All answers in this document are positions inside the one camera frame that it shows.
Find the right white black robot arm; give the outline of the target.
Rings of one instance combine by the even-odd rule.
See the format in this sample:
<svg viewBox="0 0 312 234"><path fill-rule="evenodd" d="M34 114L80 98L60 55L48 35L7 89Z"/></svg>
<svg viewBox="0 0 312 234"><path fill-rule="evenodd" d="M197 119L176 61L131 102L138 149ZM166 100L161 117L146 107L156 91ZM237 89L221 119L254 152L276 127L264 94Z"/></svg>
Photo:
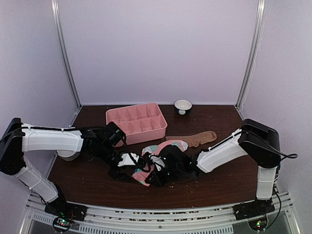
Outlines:
<svg viewBox="0 0 312 234"><path fill-rule="evenodd" d="M196 177L200 172L207 174L236 158L250 156L258 166L255 201L250 204L254 215L260 215L268 208L281 161L298 158L296 153L288 155L280 151L277 130L252 119L245 119L229 137L193 156L175 145L164 147L158 155L146 156L155 168L145 181L158 187L169 179Z"/></svg>

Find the pink patterned sock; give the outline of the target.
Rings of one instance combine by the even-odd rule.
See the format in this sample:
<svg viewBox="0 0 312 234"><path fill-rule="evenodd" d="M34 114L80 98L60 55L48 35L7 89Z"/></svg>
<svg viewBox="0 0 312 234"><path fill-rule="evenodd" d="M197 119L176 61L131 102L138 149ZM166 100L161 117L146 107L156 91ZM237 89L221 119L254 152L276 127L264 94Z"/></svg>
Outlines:
<svg viewBox="0 0 312 234"><path fill-rule="evenodd" d="M160 151L162 149L164 149L168 145L176 146L182 152L184 152L184 151L186 151L188 149L188 143L183 141L183 140L179 140L179 139L167 140L167 141L164 141L164 142L160 143L159 145L150 145L150 146L147 146L147 147L143 148L142 152L141 152L141 155L144 156L147 153L148 155L156 156L156 161L160 162L160 160L157 158L157 156L160 154ZM149 187L150 183L145 182L145 179L151 174L151 172L154 171L155 167L156 167L157 171L159 169L161 169L161 167L159 167L158 165L155 166L154 164L152 164L150 166L150 170L148 170L148 165L145 165L144 169L148 170L148 172L144 172L141 169L135 169L135 171L134 171L134 173L132 174L131 177L134 180L136 180L138 183L140 183L140 184L142 184L144 186Z"/></svg>

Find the tan brown sock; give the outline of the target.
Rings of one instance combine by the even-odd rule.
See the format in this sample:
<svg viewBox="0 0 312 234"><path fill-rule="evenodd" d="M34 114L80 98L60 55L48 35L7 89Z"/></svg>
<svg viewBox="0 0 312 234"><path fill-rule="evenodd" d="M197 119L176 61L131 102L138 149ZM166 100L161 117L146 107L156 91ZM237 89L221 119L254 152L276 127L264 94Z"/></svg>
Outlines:
<svg viewBox="0 0 312 234"><path fill-rule="evenodd" d="M205 131L195 135L188 136L166 136L166 140L182 140L188 144L189 147L198 147L217 139L217 134L213 131Z"/></svg>

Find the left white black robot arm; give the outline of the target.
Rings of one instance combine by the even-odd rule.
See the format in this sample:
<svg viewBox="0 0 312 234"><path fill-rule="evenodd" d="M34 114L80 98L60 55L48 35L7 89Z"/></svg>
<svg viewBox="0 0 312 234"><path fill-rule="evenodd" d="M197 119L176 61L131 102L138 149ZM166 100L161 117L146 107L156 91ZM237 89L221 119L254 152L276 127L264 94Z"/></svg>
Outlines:
<svg viewBox="0 0 312 234"><path fill-rule="evenodd" d="M117 152L114 147L119 142L126 142L126 134L113 122L105 126L50 128L25 124L20 118L14 118L0 140L0 171L15 176L36 192L47 208L66 216L71 208L61 188L44 178L24 154L55 151L59 157L72 160L79 153L88 153L110 166L111 177L127 179L119 168L138 165L139 157Z"/></svg>

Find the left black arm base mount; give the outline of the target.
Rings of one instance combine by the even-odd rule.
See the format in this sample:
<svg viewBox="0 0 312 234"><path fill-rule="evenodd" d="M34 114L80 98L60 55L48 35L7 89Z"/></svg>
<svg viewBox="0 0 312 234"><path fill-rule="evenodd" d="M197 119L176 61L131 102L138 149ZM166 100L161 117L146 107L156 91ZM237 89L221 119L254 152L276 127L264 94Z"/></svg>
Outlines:
<svg viewBox="0 0 312 234"><path fill-rule="evenodd" d="M63 201L45 202L44 211L56 216L52 221L52 227L59 233L71 229L75 221L84 221L87 207Z"/></svg>

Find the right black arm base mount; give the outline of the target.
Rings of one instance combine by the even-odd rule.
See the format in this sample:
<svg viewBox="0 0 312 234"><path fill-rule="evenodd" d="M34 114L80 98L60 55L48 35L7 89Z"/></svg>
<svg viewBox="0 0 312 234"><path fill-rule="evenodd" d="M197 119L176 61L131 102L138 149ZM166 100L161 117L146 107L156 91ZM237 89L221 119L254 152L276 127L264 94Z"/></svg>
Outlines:
<svg viewBox="0 0 312 234"><path fill-rule="evenodd" d="M268 213L274 212L271 201L252 201L233 206L236 221L247 220L249 227L256 232L265 231L269 225Z"/></svg>

